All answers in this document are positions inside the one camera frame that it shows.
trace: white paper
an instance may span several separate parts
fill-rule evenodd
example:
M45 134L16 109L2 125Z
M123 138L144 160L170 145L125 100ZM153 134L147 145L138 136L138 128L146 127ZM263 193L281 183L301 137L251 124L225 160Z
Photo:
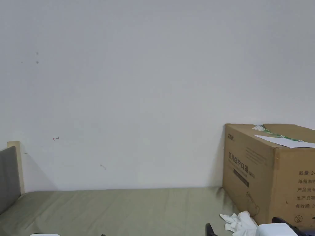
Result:
M252 128L252 129L255 129L255 130L258 130L258 131L264 131L265 130L265 128L262 127L261 125L255 125L255 127Z
M255 236L257 224L249 216L248 211L244 211L231 216L220 214L220 217L225 220L225 230L233 232L232 236Z
M262 138L272 143L286 146L288 148L315 148L315 143L298 142L298 141L293 141L287 138L272 138L272 137L266 137L266 136L261 136L261 135L254 135L254 136Z

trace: white wall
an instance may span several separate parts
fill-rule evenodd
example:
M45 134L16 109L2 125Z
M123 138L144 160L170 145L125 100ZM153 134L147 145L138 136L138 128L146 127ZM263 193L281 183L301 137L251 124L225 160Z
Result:
M2 1L1 147L27 191L220 185L225 123L315 128L314 8Z

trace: cardboard box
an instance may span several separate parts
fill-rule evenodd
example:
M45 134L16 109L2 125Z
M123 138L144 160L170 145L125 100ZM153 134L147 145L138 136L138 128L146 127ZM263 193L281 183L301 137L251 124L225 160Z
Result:
M315 130L296 125L226 124L223 187L240 211L258 224L281 217L300 229L315 229L315 148L281 146L254 135L315 143Z

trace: white plastic object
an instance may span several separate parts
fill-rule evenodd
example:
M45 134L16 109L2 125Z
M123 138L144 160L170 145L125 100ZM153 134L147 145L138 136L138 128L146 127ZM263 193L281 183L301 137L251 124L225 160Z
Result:
M297 234L286 223L274 223L258 226L256 236L297 236Z
M51 233L37 233L37 234L32 234L30 236L60 236L59 234L51 234Z

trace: box flap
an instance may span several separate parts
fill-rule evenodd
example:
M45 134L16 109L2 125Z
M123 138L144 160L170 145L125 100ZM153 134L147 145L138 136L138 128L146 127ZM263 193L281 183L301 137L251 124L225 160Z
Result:
M237 131L239 131L245 135L248 135L251 138L256 139L259 142L262 142L262 143L264 143L270 147L287 148L285 146L282 146L282 145L279 145L279 144L276 144L273 142L269 142L269 141L266 141L264 139L261 139L259 137L254 136L254 135L263 135L263 136L267 136L267 137L275 137L275 135L264 133L262 131L258 131L258 130L253 129L255 127L255 125L245 125L245 124L225 124L225 125L228 127L231 127L232 129L235 129L235 130L237 130Z
M308 143L315 143L315 130L309 128L289 124L264 124L264 127L278 135L303 140Z

